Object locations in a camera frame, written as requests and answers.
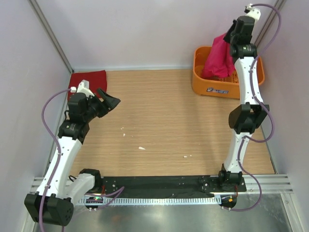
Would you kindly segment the pink t shirt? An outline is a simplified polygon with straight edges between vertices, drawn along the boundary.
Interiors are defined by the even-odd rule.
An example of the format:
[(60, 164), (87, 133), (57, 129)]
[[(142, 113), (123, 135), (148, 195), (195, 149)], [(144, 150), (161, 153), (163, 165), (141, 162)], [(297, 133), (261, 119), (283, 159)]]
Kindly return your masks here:
[(230, 45), (224, 40), (225, 34), (214, 38), (211, 51), (205, 61), (202, 77), (226, 78), (233, 74), (235, 67), (230, 55)]

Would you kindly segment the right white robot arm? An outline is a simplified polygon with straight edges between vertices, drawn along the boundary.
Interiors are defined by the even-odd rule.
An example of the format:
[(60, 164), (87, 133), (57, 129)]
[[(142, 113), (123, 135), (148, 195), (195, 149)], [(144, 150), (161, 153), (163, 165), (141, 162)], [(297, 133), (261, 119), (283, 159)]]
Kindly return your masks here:
[(269, 106), (262, 106), (257, 78), (257, 48), (251, 43), (255, 19), (240, 16), (224, 37), (230, 44), (230, 55), (239, 80), (240, 105), (228, 117), (232, 140), (228, 156), (218, 173), (222, 191), (235, 191), (243, 182), (243, 160), (249, 140), (267, 116)]

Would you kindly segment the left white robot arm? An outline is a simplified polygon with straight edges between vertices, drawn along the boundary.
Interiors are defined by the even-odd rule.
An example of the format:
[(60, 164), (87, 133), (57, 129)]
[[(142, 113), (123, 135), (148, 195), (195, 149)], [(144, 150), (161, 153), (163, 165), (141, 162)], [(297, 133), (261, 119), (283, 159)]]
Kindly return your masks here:
[(76, 179), (67, 185), (71, 167), (89, 132), (89, 123), (102, 118), (121, 102), (102, 89), (97, 94), (91, 90), (71, 88), (65, 119), (52, 135), (56, 151), (43, 181), (34, 194), (27, 194), (24, 200), (34, 222), (41, 231), (45, 224), (65, 227), (69, 224), (78, 201), (88, 192), (98, 193), (102, 189), (99, 170), (82, 169)]

